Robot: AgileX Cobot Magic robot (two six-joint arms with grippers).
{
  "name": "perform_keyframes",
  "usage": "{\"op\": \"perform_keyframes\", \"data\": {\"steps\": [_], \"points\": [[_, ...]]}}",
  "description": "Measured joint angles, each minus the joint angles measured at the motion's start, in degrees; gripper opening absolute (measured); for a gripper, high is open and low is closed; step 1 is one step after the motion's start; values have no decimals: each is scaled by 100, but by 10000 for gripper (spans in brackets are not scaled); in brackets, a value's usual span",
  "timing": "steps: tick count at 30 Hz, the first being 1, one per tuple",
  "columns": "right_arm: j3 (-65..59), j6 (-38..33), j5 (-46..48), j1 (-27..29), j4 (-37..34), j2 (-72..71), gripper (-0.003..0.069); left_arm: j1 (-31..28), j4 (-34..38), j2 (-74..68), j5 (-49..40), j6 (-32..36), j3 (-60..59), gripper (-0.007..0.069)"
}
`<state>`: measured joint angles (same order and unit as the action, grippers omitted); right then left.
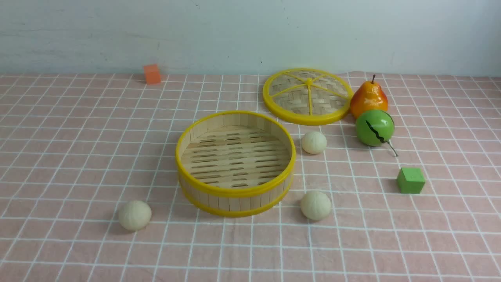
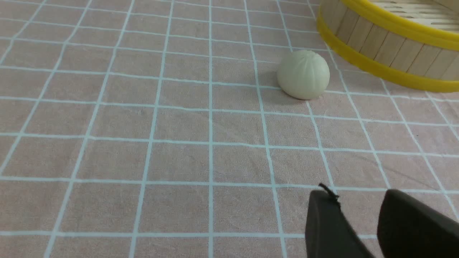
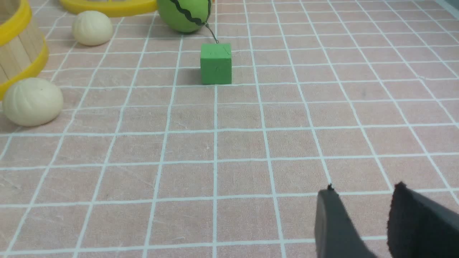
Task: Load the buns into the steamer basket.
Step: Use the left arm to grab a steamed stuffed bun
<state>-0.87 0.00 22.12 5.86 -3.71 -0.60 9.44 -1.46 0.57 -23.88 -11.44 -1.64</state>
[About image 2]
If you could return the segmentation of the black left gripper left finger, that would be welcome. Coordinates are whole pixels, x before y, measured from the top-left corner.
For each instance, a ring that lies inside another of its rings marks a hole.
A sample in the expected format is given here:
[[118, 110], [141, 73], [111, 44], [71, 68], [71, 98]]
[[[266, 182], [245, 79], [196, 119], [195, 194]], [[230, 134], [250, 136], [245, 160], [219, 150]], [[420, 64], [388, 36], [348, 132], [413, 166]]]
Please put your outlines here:
[[324, 183], [308, 201], [305, 226], [308, 258], [373, 258], [341, 210], [339, 196]]

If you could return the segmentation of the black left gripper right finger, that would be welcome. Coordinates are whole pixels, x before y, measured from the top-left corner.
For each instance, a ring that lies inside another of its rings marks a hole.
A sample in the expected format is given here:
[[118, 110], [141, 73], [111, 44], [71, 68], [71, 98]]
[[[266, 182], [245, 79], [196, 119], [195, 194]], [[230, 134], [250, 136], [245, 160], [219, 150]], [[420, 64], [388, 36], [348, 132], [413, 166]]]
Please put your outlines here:
[[377, 239], [385, 258], [459, 256], [459, 224], [396, 189], [385, 193]]

